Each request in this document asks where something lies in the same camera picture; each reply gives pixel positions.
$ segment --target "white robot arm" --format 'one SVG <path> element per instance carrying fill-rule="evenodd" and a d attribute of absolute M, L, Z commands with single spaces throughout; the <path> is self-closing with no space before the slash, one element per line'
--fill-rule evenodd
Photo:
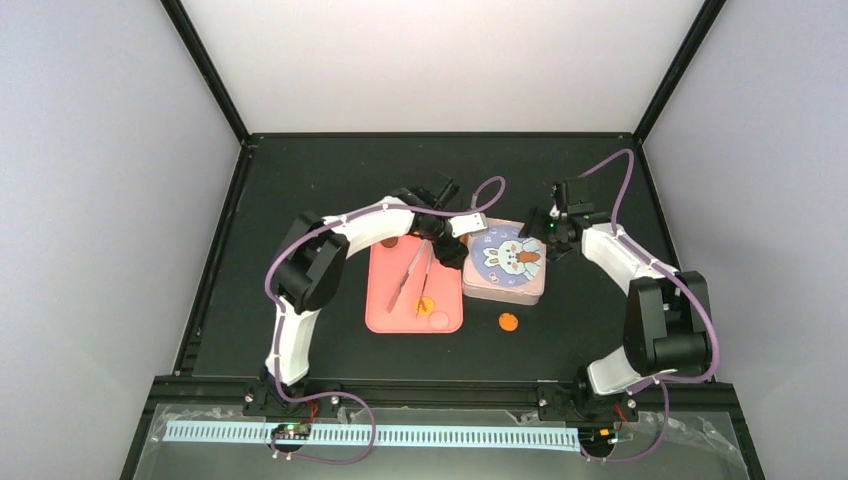
<path fill-rule="evenodd" d="M 575 410 L 591 417 L 608 411 L 617 396 L 645 385 L 648 378 L 704 369 L 711 358 L 704 320 L 668 276 L 679 280 L 708 312 L 704 278 L 661 262 L 606 214 L 595 213 L 583 179 L 556 182 L 553 197 L 550 213 L 536 209 L 523 234 L 544 241 L 549 258 L 579 250 L 627 295 L 622 346 L 578 370 L 572 383 Z"/>
<path fill-rule="evenodd" d="M 461 256 L 464 258 L 464 255 L 467 254 L 467 250 L 459 242 L 458 237 L 466 233 L 486 229 L 485 217 L 480 213 L 451 218 L 426 218 L 426 215 L 414 213 L 410 210 L 389 208 L 390 206 L 414 205 L 418 203 L 416 200 L 417 197 L 410 192 L 406 192 L 400 194 L 400 198 L 396 196 L 383 198 L 374 204 L 377 208 L 366 207 L 366 209 L 375 210 L 373 213 L 356 218 L 353 218 L 356 212 L 340 216 L 324 217 L 320 220 L 320 224 L 331 224 L 346 218 L 353 219 L 345 220 L 340 226 L 333 228 L 331 230 L 332 234 L 328 234 L 325 237 L 324 244 L 314 247 L 315 251 L 308 251 L 309 247 L 303 249 L 305 251 L 301 251 L 300 254 L 303 257 L 311 257 L 311 260 L 308 262 L 298 262 L 297 259 L 292 258 L 287 262 L 289 265 L 284 264 L 284 271 L 288 267 L 289 275 L 282 274 L 279 277 L 284 292 L 278 298 L 284 308 L 281 308 L 279 305 L 277 306 L 274 331 L 277 331 L 280 322 L 283 322 L 283 327 L 280 334 L 278 351 L 274 352 L 274 347 L 272 346 L 272 351 L 265 360 L 265 366 L 273 374 L 275 372 L 274 359 L 279 355 L 281 370 L 280 378 L 278 378 L 279 381 L 286 385 L 291 385 L 302 379 L 308 372 L 309 346 L 312 340 L 315 322 L 321 309 L 304 307 L 311 307 L 312 305 L 323 306 L 329 301 L 329 298 L 335 292 L 334 287 L 337 285 L 338 276 L 341 274 L 340 265 L 344 260 L 377 242 L 418 231 L 425 238 L 434 242 L 434 250 L 439 261 L 443 264 L 448 263 L 458 267 L 458 265 L 461 265 L 461 259 L 457 262 L 457 257 Z M 307 223 L 309 224 L 306 227 L 307 231 L 314 229 L 318 224 L 312 220 L 300 223 L 301 227 Z M 294 235 L 290 233 L 284 244 L 291 243 L 291 237 L 299 235 L 303 228 L 298 229 L 298 225 L 296 224 L 293 230 L 296 230 L 297 233 Z M 325 263 L 326 268 L 319 269 L 315 272 L 314 278 L 311 278 L 314 284 L 318 284 L 322 280 L 329 281 L 333 285 L 333 288 L 324 287 L 325 291 L 318 294 L 321 298 L 318 298 L 316 302 L 304 301 L 303 297 L 310 295 L 310 290 L 308 288 L 303 289 L 302 287 L 298 287 L 298 284 L 304 281 L 303 277 L 309 276 L 308 271 L 312 269 L 316 262 L 320 263 L 321 259 L 319 259 L 319 255 L 322 249 L 331 249 L 334 247 L 335 250 L 333 252 L 324 252 L 325 258 L 329 259 Z M 339 268 L 333 269 L 332 265 L 329 265 L 332 262 L 336 262 L 336 266 Z M 297 265 L 291 265 L 291 263 L 300 263 L 299 268 L 293 268 L 297 267 Z M 295 288 L 287 288 L 286 285 L 294 285 Z"/>

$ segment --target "cartoon rabbit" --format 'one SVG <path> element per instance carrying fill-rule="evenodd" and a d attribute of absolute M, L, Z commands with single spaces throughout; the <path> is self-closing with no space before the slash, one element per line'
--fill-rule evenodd
<path fill-rule="evenodd" d="M 486 266 L 499 265 L 510 275 L 524 275 L 527 280 L 533 280 L 542 267 L 542 247 L 533 238 L 523 242 L 507 240 L 497 249 L 487 248 L 483 250 L 486 255 Z"/>

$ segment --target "plastic wrap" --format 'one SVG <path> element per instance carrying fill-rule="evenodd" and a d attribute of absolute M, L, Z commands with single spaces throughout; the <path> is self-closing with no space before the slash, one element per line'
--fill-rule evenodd
<path fill-rule="evenodd" d="M 384 425 L 465 425 L 552 427 L 562 422 L 543 422 L 535 411 L 375 409 Z M 240 406 L 160 406 L 145 440 L 136 477 L 141 480 L 191 480 L 214 478 L 286 478 L 287 480 L 335 478 L 652 478 L 733 479 L 747 478 L 730 418 L 723 412 L 672 412 L 663 445 L 651 456 L 633 463 L 587 464 L 578 453 L 475 448 L 375 448 L 355 465 L 335 467 L 284 457 L 271 458 L 261 444 L 163 442 L 165 425 L 171 420 L 264 422 L 243 417 Z M 359 409 L 343 407 L 338 419 L 322 422 L 365 424 L 368 416 Z M 651 444 L 662 415 L 642 413 L 632 423 L 633 440 L 621 443 L 614 457 L 627 457 Z M 623 425 L 622 433 L 631 428 Z M 358 447 L 304 446 L 301 451 L 324 458 L 349 458 Z"/>

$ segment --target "purple cable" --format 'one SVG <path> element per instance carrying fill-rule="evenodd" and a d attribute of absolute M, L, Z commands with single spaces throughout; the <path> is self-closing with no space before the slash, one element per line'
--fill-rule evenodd
<path fill-rule="evenodd" d="M 662 439 L 665 436 L 665 431 L 668 428 L 668 415 L 671 411 L 669 400 L 668 400 L 668 387 L 665 386 L 665 383 L 660 382 L 660 388 L 663 389 L 663 426 L 660 428 L 660 434 L 657 436 L 657 439 L 654 440 L 654 443 L 651 444 L 644 452 L 633 455 L 632 457 L 627 458 L 598 458 L 589 455 L 589 453 L 580 446 L 580 453 L 586 457 L 587 460 L 598 460 L 604 463 L 627 463 L 627 462 L 635 462 L 636 460 L 641 460 L 648 455 L 654 453 L 657 448 L 660 447 L 660 443 L 662 443 Z"/>
<path fill-rule="evenodd" d="M 488 187 L 489 185 L 491 185 L 494 182 L 500 182 L 500 188 L 498 189 L 498 193 L 496 193 L 495 196 L 492 197 L 492 199 L 489 200 L 487 203 L 485 203 L 483 206 L 477 207 L 476 206 L 477 197 L 480 195 L 480 193 L 483 191 L 483 189 L 485 189 L 486 187 Z M 283 333 L 283 321 L 284 321 L 285 314 L 286 314 L 286 306 L 282 301 L 280 301 L 279 298 L 277 298 L 276 295 L 274 295 L 274 291 L 271 288 L 271 284 L 273 282 L 274 272 L 277 270 L 277 268 L 279 268 L 280 264 L 282 264 L 283 261 L 286 258 L 288 258 L 289 255 L 292 254 L 292 252 L 297 250 L 304 243 L 306 243 L 309 240 L 317 237 L 318 235 L 321 235 L 322 233 L 324 233 L 326 231 L 332 230 L 333 228 L 336 228 L 338 226 L 343 225 L 345 223 L 345 221 L 351 221 L 351 220 L 354 220 L 356 218 L 362 217 L 364 215 L 368 215 L 369 213 L 383 211 L 384 208 L 386 208 L 388 210 L 409 210 L 411 212 L 426 213 L 426 214 L 435 215 L 435 216 L 438 216 L 438 217 L 453 217 L 453 216 L 456 216 L 456 215 L 470 215 L 470 214 L 474 214 L 474 213 L 480 213 L 480 212 L 483 212 L 483 211 L 489 209 L 489 207 L 491 207 L 492 205 L 497 203 L 498 200 L 500 200 L 505 189 L 506 189 L 506 180 L 504 180 L 504 178 L 501 177 L 501 176 L 494 176 L 494 177 L 486 180 L 485 182 L 480 184 L 479 187 L 477 187 L 477 190 L 474 191 L 474 194 L 471 197 L 473 199 L 472 208 L 470 210 L 464 211 L 464 212 L 445 212 L 445 211 L 441 211 L 441 210 L 432 210 L 432 209 L 429 209 L 429 208 L 412 207 L 412 206 L 409 206 L 409 205 L 397 205 L 397 204 L 386 204 L 385 207 L 383 206 L 383 204 L 372 205 L 372 206 L 369 206 L 369 207 L 361 208 L 361 209 L 356 210 L 352 213 L 349 213 L 347 215 L 347 218 L 344 221 L 343 220 L 336 220 L 334 222 L 330 222 L 328 224 L 325 224 L 325 225 L 307 233 L 303 237 L 295 240 L 291 245 L 286 247 L 283 250 L 283 252 L 271 263 L 271 267 L 268 269 L 268 273 L 265 275 L 265 294 L 268 296 L 268 298 L 271 299 L 271 301 L 274 302 L 274 304 L 276 304 L 277 306 L 280 307 L 280 312 L 283 316 L 283 319 L 281 319 L 281 321 L 277 325 L 276 331 L 274 332 L 274 342 L 273 342 L 273 346 L 272 346 L 272 353 L 274 355 L 274 378 L 275 379 L 280 378 L 280 353 L 279 353 L 280 352 L 280 337 L 282 336 L 282 333 Z M 306 397 L 292 398 L 292 397 L 289 397 L 288 395 L 286 395 L 286 392 L 283 390 L 282 382 L 275 381 L 274 384 L 277 387 L 277 394 L 280 395 L 280 398 L 282 398 L 283 400 L 285 400 L 289 403 L 309 402 L 309 401 L 312 401 L 312 400 L 317 400 L 319 398 L 325 398 L 325 397 L 331 397 L 331 396 L 349 398 L 349 399 L 355 401 L 356 403 L 362 405 L 362 408 L 368 413 L 368 416 L 370 417 L 370 420 L 371 420 L 371 438 L 368 441 L 368 445 L 366 445 L 365 450 L 363 450 L 362 453 L 360 453 L 359 455 L 357 455 L 353 458 L 350 458 L 350 459 L 347 459 L 347 460 L 331 460 L 331 459 L 328 459 L 328 458 L 313 457 L 313 456 L 310 456 L 310 455 L 303 455 L 303 454 L 300 454 L 300 453 L 289 453 L 289 454 L 287 454 L 288 457 L 290 457 L 290 458 L 297 457 L 297 458 L 301 458 L 301 459 L 304 459 L 304 460 L 309 460 L 309 461 L 318 462 L 318 463 L 325 463 L 325 464 L 329 464 L 329 465 L 350 465 L 351 463 L 356 463 L 356 462 L 362 460 L 363 458 L 367 457 L 369 453 L 371 453 L 371 449 L 374 448 L 374 440 L 377 438 L 377 421 L 374 419 L 374 412 L 371 411 L 371 408 L 368 406 L 367 403 L 365 403 L 365 400 L 361 399 L 360 397 L 358 397 L 356 395 L 353 395 L 351 393 L 345 393 L 345 392 L 322 392 L 322 393 L 316 393 L 314 395 L 309 395 L 309 396 L 306 396 Z M 276 444 L 277 444 L 277 440 L 281 436 L 282 435 L 275 435 L 274 438 L 271 439 L 271 445 L 270 446 L 271 446 L 271 450 L 274 451 L 275 456 L 279 453 L 279 450 L 277 449 Z"/>
<path fill-rule="evenodd" d="M 618 196 L 615 197 L 615 203 L 612 205 L 610 223 L 612 224 L 613 235 L 615 235 L 618 231 L 618 209 L 621 207 L 621 202 L 624 201 L 624 194 L 627 192 L 627 187 L 630 185 L 630 177 L 633 176 L 633 164 L 636 163 L 633 156 L 633 150 L 623 148 L 607 157 L 606 160 L 603 160 L 601 163 L 580 174 L 580 178 L 588 177 L 589 175 L 592 175 L 598 170 L 606 167 L 608 163 L 618 158 L 622 153 L 626 153 L 629 158 L 627 162 L 627 172 L 624 174 L 624 181 L 621 183 L 621 189 L 619 189 Z"/>
<path fill-rule="evenodd" d="M 586 170 L 585 172 L 583 172 L 580 175 L 580 178 L 584 178 L 584 177 L 588 177 L 589 175 L 594 174 L 595 172 L 597 172 L 601 168 L 605 167 L 608 163 L 610 163 L 611 161 L 613 161 L 616 158 L 618 158 L 619 156 L 621 156 L 621 154 L 623 154 L 623 153 L 627 153 L 627 156 L 628 156 L 627 172 L 624 174 L 624 181 L 621 183 L 621 188 L 618 191 L 618 195 L 616 196 L 615 203 L 613 204 L 613 207 L 612 207 L 612 216 L 610 217 L 610 223 L 611 223 L 611 226 L 612 226 L 613 235 L 617 235 L 618 210 L 621 207 L 621 203 L 624 200 L 624 194 L 625 194 L 625 192 L 627 192 L 627 187 L 628 187 L 628 185 L 630 185 L 630 178 L 633 175 L 633 164 L 635 163 L 635 156 L 633 155 L 633 150 L 631 150 L 629 148 L 621 149 L 621 150 L 613 153 L 612 155 L 610 155 L 609 157 L 607 157 L 606 159 L 604 159 L 603 161 L 601 161 L 600 163 L 598 163 L 594 167 L 590 168 L 589 170 Z M 668 381 L 679 382 L 679 383 L 701 383 L 701 382 L 710 380 L 713 377 L 713 375 L 715 375 L 716 370 L 718 370 L 718 364 L 719 364 L 719 360 L 721 358 L 721 355 L 720 355 L 719 346 L 718 346 L 718 336 L 716 335 L 716 331 L 715 331 L 715 327 L 713 326 L 712 319 L 707 314 L 707 310 L 704 308 L 704 306 L 701 304 L 700 300 L 698 300 L 698 298 L 695 296 L 695 294 L 692 292 L 692 290 L 689 289 L 689 287 L 687 287 L 683 282 L 681 282 L 680 279 L 677 278 L 676 276 L 674 276 L 674 274 L 672 272 L 670 272 L 668 269 L 660 266 L 657 263 L 654 263 L 653 258 L 642 253 L 642 250 L 639 249 L 636 246 L 636 243 L 629 236 L 627 236 L 627 234 L 619 235 L 619 238 L 621 239 L 621 243 L 625 246 L 625 248 L 630 250 L 630 253 L 639 257 L 640 260 L 642 260 L 643 262 L 650 265 L 651 268 L 653 268 L 654 270 L 656 270 L 657 272 L 662 274 L 665 278 L 669 279 L 669 281 L 671 281 L 671 283 L 673 283 L 675 287 L 680 289 L 680 292 L 683 293 L 683 295 L 686 296 L 686 298 L 689 300 L 689 303 L 691 303 L 692 306 L 695 307 L 695 311 L 697 311 L 698 315 L 700 315 L 701 319 L 703 319 L 704 327 L 707 330 L 707 336 L 709 336 L 710 343 L 712 344 L 712 359 L 710 361 L 710 366 L 709 366 L 709 368 L 707 368 L 707 371 L 705 371 L 703 374 L 695 376 L 695 377 L 682 377 L 682 376 L 679 376 L 679 375 L 671 375 L 671 374 L 656 375 L 655 376 L 656 380 L 668 380 Z M 646 378 L 645 380 L 631 386 L 630 387 L 630 393 L 631 394 L 639 393 L 654 382 L 655 382 L 654 378 Z"/>

